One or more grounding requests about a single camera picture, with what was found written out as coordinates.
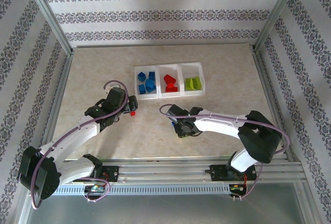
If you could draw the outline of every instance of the blue cube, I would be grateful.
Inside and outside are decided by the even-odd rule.
[[[138,79],[139,79],[139,81],[141,81],[141,82],[145,81],[145,79],[146,79],[146,75],[145,75],[145,73],[143,73],[143,72],[139,73],[139,74],[138,74]]]
[[[146,87],[146,90],[147,90],[148,93],[150,93],[150,92],[156,90],[156,86],[154,85],[154,86],[151,87],[151,88],[150,88],[150,87]]]
[[[155,72],[154,71],[150,71],[148,74],[148,79],[154,80],[155,81]]]
[[[145,94],[145,86],[143,84],[138,85],[140,95]]]
[[[145,82],[145,86],[148,88],[153,88],[155,86],[155,81],[151,79],[147,79]]]

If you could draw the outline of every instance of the cable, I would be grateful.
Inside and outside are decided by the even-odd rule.
[[[179,115],[179,116],[173,116],[173,115],[170,115],[170,114],[167,114],[167,113],[163,113],[162,112],[162,109],[166,106],[172,106],[172,104],[165,104],[165,105],[162,105],[159,109],[160,113],[165,115],[166,117],[171,117],[171,118],[190,118],[190,117],[194,117],[194,118],[201,118],[201,117],[204,117],[204,118],[215,118],[217,120],[220,120],[220,121],[235,121],[235,122],[246,122],[246,123],[251,123],[251,124],[255,124],[255,125],[259,125],[259,126],[263,126],[263,127],[267,127],[267,128],[271,128],[279,133],[281,133],[284,137],[285,137],[285,140],[286,140],[286,144],[283,148],[279,149],[278,151],[275,151],[275,154],[279,154],[279,153],[282,153],[284,152],[290,145],[291,143],[291,139],[290,137],[283,131],[281,130],[280,128],[278,127],[275,127],[274,125],[270,125],[270,124],[266,124],[266,123],[263,123],[263,122],[256,122],[256,121],[251,121],[251,120],[246,120],[246,119],[241,119],[241,118],[236,118],[236,117],[228,117],[228,116],[223,116],[223,115],[219,115],[219,114],[200,114],[200,115]]]
[[[190,135],[190,136],[192,136],[192,137],[197,137],[197,136],[199,136],[199,135],[202,134],[202,133],[203,133],[203,131],[200,131],[198,134]]]
[[[242,198],[247,197],[247,196],[252,192],[252,190],[254,189],[255,185],[257,184],[257,182],[258,182],[258,180],[259,180],[259,177],[260,177],[261,172],[262,172],[262,168],[263,168],[263,164],[261,164],[260,170],[259,170],[259,172],[258,172],[258,174],[257,174],[257,178],[255,179],[255,181],[254,181],[252,187],[249,189],[248,192],[246,192],[246,194],[244,194],[244,195],[242,196]]]
[[[36,205],[36,199],[35,199],[35,184],[36,184],[36,178],[37,178],[37,173],[38,173],[38,170],[40,169],[40,166],[42,164],[42,162],[47,158],[47,156],[49,155],[49,153],[51,151],[53,151],[66,137],[68,137],[69,135],[71,135],[72,133],[74,133],[76,130],[79,130],[80,128],[84,127],[85,125],[89,124],[89,123],[92,123],[92,122],[96,122],[98,120],[101,120],[101,119],[104,119],[104,118],[108,118],[114,114],[117,114],[124,106],[125,104],[127,103],[128,101],[128,90],[126,88],[126,86],[124,85],[124,83],[118,81],[118,80],[110,80],[108,81],[104,86],[103,86],[103,89],[106,88],[106,86],[110,83],[119,83],[121,86],[123,86],[124,90],[125,90],[125,98],[124,98],[124,102],[122,103],[122,105],[117,109],[115,110],[114,112],[110,113],[110,114],[106,114],[104,116],[101,116],[101,117],[98,117],[98,118],[95,118],[95,119],[92,119],[92,120],[89,120],[87,122],[84,122],[83,124],[73,128],[72,130],[68,131],[66,134],[64,134],[61,138],[58,139],[58,141],[56,141],[54,143],[54,145],[52,147],[50,147],[46,152],[45,154],[41,157],[41,159],[39,160],[39,162],[37,163],[36,167],[35,167],[35,170],[33,171],[33,175],[32,175],[32,179],[31,179],[31,187],[30,187],[30,191],[31,191],[31,203],[32,203],[32,207],[37,210],[41,203],[42,203],[42,200],[39,200],[39,203],[38,205]]]
[[[82,177],[81,179],[84,179],[84,180],[92,180],[92,181],[100,181],[100,182],[104,182],[106,185],[107,185],[107,190],[105,193],[103,193],[101,196],[99,196],[97,199],[93,199],[91,200],[89,198],[89,193],[87,193],[86,196],[84,196],[88,201],[91,201],[91,202],[97,202],[99,200],[101,200],[102,198],[104,198],[108,193],[109,193],[109,190],[110,190],[110,183],[105,180],[105,179],[102,179],[102,178],[94,178],[94,177]]]
[[[247,176],[246,176],[246,174],[244,174],[244,180],[245,180],[244,188],[247,188]]]
[[[103,172],[103,174],[102,174],[103,176],[105,176],[106,177],[106,181],[108,181],[108,179],[109,179],[109,176],[108,176],[108,174],[107,173],[105,173],[105,172]]]

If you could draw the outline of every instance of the patterned wallpaper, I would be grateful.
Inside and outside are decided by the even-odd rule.
[[[254,44],[276,0],[47,0],[73,47]]]
[[[261,55],[323,223],[331,223],[331,0],[288,0]]]
[[[0,223],[10,223],[23,151],[39,147],[66,54],[35,0],[0,0]]]

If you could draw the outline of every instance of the green block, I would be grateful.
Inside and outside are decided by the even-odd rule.
[[[186,91],[194,91],[193,78],[185,79],[185,90]]]
[[[201,85],[201,82],[200,82],[200,78],[199,78],[199,77],[195,77],[195,78],[193,78],[193,88],[194,88],[196,91],[201,90],[202,85]]]

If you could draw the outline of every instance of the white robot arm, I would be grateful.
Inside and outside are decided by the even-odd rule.
[[[245,148],[233,154],[227,168],[230,173],[224,178],[234,176],[234,179],[239,179],[241,173],[257,162],[270,163],[282,138],[282,134],[274,129],[244,121],[251,120],[272,125],[258,111],[251,111],[248,115],[221,115],[202,108],[192,108],[188,112],[173,104],[166,115],[174,123],[175,131],[180,138],[194,137],[201,132],[212,131],[230,135],[242,141]],[[176,118],[177,116],[187,116],[187,118]]]
[[[40,199],[48,198],[58,186],[64,183],[87,176],[100,178],[102,162],[94,156],[86,154],[78,160],[67,162],[65,162],[65,159],[84,142],[117,122],[121,113],[130,113],[138,108],[136,97],[130,96],[125,107],[116,115],[97,120],[98,117],[112,113],[119,108],[118,106],[122,106],[124,95],[124,90],[117,87],[112,88],[107,99],[102,99],[90,107],[80,121],[66,132],[68,134],[69,131],[72,131],[71,134],[62,137],[63,140],[58,146],[53,147],[57,141],[54,140],[39,149],[32,146],[28,147],[22,156],[18,175],[19,181],[30,189],[36,164],[50,148],[53,148],[53,150],[42,162],[34,185]],[[233,136],[243,142],[245,149],[233,154],[227,165],[226,174],[222,176],[224,180],[239,180],[242,178],[242,173],[253,164],[257,162],[269,163],[271,161],[282,135],[273,129],[243,121],[250,119],[271,124],[261,113],[251,111],[246,116],[228,115],[228,117],[231,117],[230,121],[213,117],[216,115],[202,108],[192,108],[188,112],[176,105],[172,105],[167,112],[167,117],[174,123],[175,131],[180,138],[196,136],[204,131],[214,131]]]
[[[57,142],[59,139],[56,139],[39,149],[32,146],[28,147],[22,155],[18,173],[19,182],[26,188],[31,188],[33,173],[37,168],[37,164],[47,153],[47,157],[42,160],[40,168],[37,169],[38,174],[34,184],[35,192],[41,200],[51,196],[64,183],[82,177],[100,178],[102,162],[91,154],[85,154],[74,161],[65,161],[65,159],[87,140],[117,122],[122,113],[132,113],[138,108],[135,96],[128,98],[125,98],[125,96],[126,91],[124,89],[112,88],[106,99],[98,101],[94,106],[87,109],[85,115],[60,136],[59,139],[62,139],[60,143]]]

